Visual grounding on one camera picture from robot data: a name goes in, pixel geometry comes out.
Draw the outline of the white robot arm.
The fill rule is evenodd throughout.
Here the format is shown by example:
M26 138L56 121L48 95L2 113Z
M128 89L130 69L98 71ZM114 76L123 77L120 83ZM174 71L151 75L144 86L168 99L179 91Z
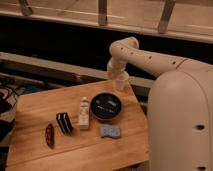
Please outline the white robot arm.
M150 171L213 171L213 64L113 42L107 72L132 64L156 77L148 95Z

